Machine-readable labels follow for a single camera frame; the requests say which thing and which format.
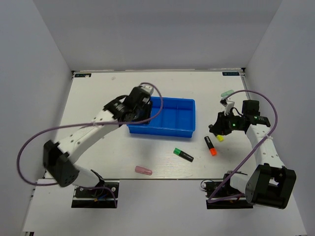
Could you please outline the yellow highlighter black body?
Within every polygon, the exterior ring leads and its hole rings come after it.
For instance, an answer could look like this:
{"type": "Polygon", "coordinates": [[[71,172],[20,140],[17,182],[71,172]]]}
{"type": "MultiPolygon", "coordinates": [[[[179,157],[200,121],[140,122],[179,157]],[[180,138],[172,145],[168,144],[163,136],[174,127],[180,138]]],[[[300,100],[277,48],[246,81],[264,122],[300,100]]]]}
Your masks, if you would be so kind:
{"type": "Polygon", "coordinates": [[[215,134],[215,137],[216,137],[216,139],[217,139],[219,142],[223,142],[223,141],[224,141],[224,137],[223,137],[222,135],[215,134]]]}

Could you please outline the orange highlighter black body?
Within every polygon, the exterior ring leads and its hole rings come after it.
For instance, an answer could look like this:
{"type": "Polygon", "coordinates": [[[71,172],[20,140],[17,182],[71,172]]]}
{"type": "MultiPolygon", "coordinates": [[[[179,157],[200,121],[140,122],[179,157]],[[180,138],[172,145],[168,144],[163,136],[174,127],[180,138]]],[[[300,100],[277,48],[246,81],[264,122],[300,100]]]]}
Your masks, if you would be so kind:
{"type": "Polygon", "coordinates": [[[213,143],[211,142],[210,137],[209,137],[209,136],[206,136],[206,137],[204,137],[204,140],[205,140],[205,142],[206,142],[206,145],[207,145],[207,147],[208,147],[208,149],[209,149],[210,154],[211,154],[212,156],[216,156],[216,155],[217,155],[217,151],[216,151],[216,149],[215,149],[213,143]]]}

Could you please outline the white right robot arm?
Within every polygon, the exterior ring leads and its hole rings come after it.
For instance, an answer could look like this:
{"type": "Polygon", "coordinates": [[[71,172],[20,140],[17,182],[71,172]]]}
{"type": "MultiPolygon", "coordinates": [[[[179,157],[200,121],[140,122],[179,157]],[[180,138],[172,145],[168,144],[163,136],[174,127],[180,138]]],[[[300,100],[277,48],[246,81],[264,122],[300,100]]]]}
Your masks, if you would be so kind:
{"type": "Polygon", "coordinates": [[[252,175],[239,172],[240,167],[226,174],[223,181],[208,197],[208,203],[245,197],[248,204],[286,208],[296,182],[296,173],[281,161],[271,138],[271,124],[259,111],[259,101],[243,101],[242,112],[233,113],[234,102],[223,98],[224,111],[218,113],[210,132],[228,135],[243,131],[249,139],[256,168],[252,175]]]}

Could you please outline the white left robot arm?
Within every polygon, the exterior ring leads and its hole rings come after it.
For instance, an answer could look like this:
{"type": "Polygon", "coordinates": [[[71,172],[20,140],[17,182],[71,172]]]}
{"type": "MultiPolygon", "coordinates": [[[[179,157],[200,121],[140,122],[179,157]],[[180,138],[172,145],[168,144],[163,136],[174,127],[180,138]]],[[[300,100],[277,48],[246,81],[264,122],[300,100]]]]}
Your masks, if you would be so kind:
{"type": "Polygon", "coordinates": [[[43,165],[59,186],[71,184],[87,187],[93,196],[103,193],[100,174],[76,165],[79,157],[98,140],[121,127],[123,122],[142,121],[151,114],[150,85],[134,87],[127,96],[122,95],[107,103],[94,117],[91,126],[83,126],[68,137],[44,144],[43,165]]]}

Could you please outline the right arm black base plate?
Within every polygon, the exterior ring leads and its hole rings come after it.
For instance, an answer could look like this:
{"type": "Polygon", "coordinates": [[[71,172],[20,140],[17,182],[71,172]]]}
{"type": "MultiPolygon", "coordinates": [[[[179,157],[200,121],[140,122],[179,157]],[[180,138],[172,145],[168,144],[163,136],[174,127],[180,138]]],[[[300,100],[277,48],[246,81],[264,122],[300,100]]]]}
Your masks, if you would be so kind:
{"type": "Polygon", "coordinates": [[[200,183],[200,188],[202,191],[206,193],[206,207],[207,209],[252,209],[253,205],[249,204],[246,201],[245,195],[240,196],[241,192],[237,189],[232,188],[227,183],[224,184],[222,188],[218,190],[216,195],[212,198],[212,201],[224,198],[221,201],[217,201],[214,203],[208,203],[208,199],[210,195],[218,188],[219,184],[231,173],[232,171],[228,171],[224,174],[222,180],[213,180],[213,179],[204,179],[200,183]]]}

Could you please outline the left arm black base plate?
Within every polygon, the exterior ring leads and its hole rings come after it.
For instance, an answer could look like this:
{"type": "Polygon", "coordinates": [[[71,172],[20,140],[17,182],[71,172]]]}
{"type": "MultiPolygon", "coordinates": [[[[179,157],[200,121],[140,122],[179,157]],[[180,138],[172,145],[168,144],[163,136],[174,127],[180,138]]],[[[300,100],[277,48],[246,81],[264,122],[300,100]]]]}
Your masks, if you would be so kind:
{"type": "Polygon", "coordinates": [[[75,187],[72,208],[116,208],[119,197],[119,181],[107,181],[104,186],[111,189],[115,195],[115,199],[107,189],[83,189],[75,187]]]}

